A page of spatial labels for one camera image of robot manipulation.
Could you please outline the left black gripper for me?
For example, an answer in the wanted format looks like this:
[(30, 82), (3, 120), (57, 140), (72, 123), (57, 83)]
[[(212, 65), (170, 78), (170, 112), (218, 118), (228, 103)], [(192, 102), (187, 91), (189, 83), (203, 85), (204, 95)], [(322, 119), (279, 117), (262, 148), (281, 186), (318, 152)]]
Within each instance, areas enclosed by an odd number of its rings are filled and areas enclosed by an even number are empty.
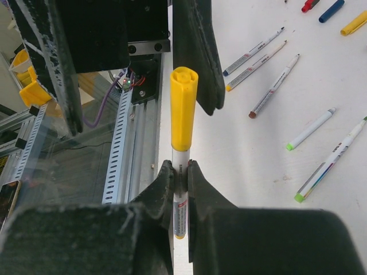
[[(132, 56), (170, 51), (167, 1), (7, 4), (38, 83), (58, 103), (73, 136), (83, 131), (77, 73), (125, 68)], [(207, 115), (224, 106), (211, 1), (173, 1), (173, 67), (179, 66), (198, 74), (197, 102)]]

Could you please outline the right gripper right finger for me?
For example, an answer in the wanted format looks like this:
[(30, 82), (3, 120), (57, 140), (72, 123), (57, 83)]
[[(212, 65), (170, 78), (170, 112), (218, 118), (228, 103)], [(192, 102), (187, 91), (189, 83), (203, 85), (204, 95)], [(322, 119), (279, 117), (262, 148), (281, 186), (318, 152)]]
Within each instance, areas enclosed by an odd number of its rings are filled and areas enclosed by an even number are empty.
[(194, 274), (365, 274), (350, 234), (324, 210), (239, 208), (188, 166)]

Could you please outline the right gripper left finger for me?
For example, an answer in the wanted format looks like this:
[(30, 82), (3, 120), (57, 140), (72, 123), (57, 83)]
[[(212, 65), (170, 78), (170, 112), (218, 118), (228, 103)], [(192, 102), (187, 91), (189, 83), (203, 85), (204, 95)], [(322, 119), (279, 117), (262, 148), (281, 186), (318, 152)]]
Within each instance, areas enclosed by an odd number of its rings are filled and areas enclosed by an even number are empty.
[(39, 205), (1, 232), (2, 274), (172, 274), (171, 161), (126, 204)]

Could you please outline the dark green cap marker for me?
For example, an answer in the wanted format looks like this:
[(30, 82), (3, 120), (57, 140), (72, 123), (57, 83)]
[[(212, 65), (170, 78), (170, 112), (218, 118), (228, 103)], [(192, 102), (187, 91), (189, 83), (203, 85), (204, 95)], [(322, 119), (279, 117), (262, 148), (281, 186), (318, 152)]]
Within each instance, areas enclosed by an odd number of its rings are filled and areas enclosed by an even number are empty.
[(294, 199), (302, 203), (315, 189), (315, 187), (322, 181), (326, 174), (332, 169), (339, 158), (348, 150), (355, 138), (360, 134), (364, 125), (366, 124), (366, 117), (364, 117), (353, 130), (333, 149), (329, 157), (323, 161), (308, 180), (296, 192)]

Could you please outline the light green cap marker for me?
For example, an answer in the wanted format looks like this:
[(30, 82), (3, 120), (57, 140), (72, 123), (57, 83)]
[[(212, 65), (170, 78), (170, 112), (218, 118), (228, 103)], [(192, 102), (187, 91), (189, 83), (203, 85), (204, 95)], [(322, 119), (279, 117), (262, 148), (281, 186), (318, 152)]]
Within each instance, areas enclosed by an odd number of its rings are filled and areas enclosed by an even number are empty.
[(303, 132), (301, 132), (295, 139), (290, 141), (286, 145), (286, 149), (288, 151), (292, 151), (295, 148), (297, 148), (297, 146), (299, 146), (302, 142), (304, 142), (321, 125), (323, 125), (326, 121), (328, 121), (329, 118), (331, 118), (335, 114), (336, 110), (337, 109), (335, 107), (328, 109), (321, 117), (316, 119), (315, 122), (313, 122), (308, 128), (306, 128)]

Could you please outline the blue cap marker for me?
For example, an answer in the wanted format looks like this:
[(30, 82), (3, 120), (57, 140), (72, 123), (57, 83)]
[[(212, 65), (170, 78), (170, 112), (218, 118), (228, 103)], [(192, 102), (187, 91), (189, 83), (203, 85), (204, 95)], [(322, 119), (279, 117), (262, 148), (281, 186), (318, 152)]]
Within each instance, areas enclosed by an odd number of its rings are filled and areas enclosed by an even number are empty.
[(261, 51), (264, 47), (266, 47), (271, 41), (273, 41), (276, 37), (278, 37), (283, 31), (285, 27), (281, 27), (278, 29), (270, 38), (266, 40), (260, 41), (257, 45), (255, 45), (251, 50), (244, 53), (240, 58), (238, 58), (234, 63), (228, 66), (222, 72), (223, 76), (229, 76), (232, 74), (236, 69), (242, 66), (245, 62), (247, 62), (250, 58), (252, 58), (256, 53)]

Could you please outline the brown cap marker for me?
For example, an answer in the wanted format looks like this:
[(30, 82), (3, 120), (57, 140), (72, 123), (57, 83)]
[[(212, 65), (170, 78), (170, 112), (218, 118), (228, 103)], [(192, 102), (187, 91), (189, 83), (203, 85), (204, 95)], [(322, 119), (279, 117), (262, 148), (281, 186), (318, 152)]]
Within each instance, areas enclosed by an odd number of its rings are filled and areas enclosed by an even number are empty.
[(276, 79), (276, 81), (269, 87), (268, 91), (263, 95), (263, 97), (259, 100), (259, 102), (255, 105), (255, 107), (250, 111), (249, 118), (255, 119), (257, 114), (261, 111), (261, 109), (265, 106), (265, 104), (270, 100), (272, 95), (279, 89), (279, 87), (283, 84), (284, 80), (290, 74), (296, 63), (300, 59), (300, 54), (298, 53), (290, 63), (284, 68), (280, 76)]

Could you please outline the blue pen cap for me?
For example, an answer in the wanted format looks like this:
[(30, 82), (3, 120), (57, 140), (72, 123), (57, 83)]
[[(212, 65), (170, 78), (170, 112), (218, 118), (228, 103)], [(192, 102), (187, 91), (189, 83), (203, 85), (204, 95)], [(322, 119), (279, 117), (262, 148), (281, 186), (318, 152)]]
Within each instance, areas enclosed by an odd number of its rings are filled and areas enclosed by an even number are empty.
[(318, 19), (320, 23), (327, 22), (336, 12), (338, 12), (343, 5), (345, 4), (345, 0), (337, 0), (335, 1)]

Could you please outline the yellow pen cap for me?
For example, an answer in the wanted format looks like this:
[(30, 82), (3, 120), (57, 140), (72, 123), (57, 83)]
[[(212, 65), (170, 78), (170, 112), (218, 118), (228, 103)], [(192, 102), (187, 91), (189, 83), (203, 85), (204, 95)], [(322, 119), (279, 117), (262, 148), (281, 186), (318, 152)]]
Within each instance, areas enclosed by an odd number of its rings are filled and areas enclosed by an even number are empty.
[(356, 32), (359, 28), (364, 26), (367, 21), (367, 11), (364, 10), (359, 16), (352, 20), (348, 25), (341, 29), (340, 34), (342, 36), (348, 36)]

